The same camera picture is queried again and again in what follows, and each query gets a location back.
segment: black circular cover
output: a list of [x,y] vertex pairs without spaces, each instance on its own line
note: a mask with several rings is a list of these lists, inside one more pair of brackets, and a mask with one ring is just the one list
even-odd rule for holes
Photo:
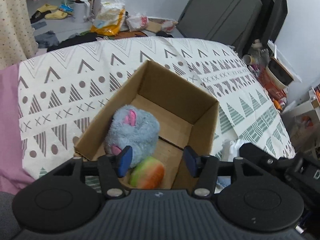
[[304,208],[298,192],[271,176],[235,181],[220,192],[217,204],[234,224],[264,232],[293,226]]
[[100,206],[99,195],[71,176],[46,176],[21,190],[13,213],[30,230],[64,232],[90,220]]

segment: red basket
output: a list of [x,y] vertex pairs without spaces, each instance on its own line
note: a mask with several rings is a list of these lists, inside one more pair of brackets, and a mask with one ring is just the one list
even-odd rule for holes
[[265,69],[258,77],[258,81],[275,100],[280,100],[281,98],[287,97],[286,93],[283,90],[279,90],[276,87]]

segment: patterned bed sheet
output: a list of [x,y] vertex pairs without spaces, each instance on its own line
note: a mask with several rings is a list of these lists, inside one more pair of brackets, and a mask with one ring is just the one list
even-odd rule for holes
[[84,43],[20,63],[23,168],[38,179],[71,158],[90,121],[145,60],[160,63],[219,100],[212,155],[221,157],[224,140],[243,138],[276,158],[294,156],[273,103],[228,46],[140,37]]

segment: gray plush toy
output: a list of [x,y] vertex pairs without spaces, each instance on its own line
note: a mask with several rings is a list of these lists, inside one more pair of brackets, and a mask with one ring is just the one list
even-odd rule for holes
[[118,109],[105,139],[105,152],[118,155],[127,145],[132,147],[134,168],[153,154],[158,141],[160,125],[149,112],[126,105]]

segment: beige curtain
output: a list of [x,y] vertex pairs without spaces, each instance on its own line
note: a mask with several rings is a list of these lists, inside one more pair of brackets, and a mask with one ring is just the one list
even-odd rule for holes
[[0,47],[0,70],[37,52],[26,0],[0,0]]

